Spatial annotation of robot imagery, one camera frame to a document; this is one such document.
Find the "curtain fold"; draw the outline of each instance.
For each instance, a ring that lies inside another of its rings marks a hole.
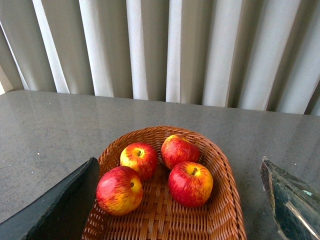
[[[202,100],[204,105],[228,106],[242,3],[240,0],[217,0],[215,3]]]
[[[13,89],[320,116],[320,0],[0,0],[0,26]]]
[[[79,4],[94,94],[132,98],[126,2],[80,0]]]

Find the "granite table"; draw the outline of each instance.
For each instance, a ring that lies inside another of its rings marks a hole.
[[[263,189],[263,156],[320,183],[320,117],[160,101],[11,91],[0,96],[0,223],[109,143],[170,125],[199,132],[229,160],[249,240],[281,240]]]

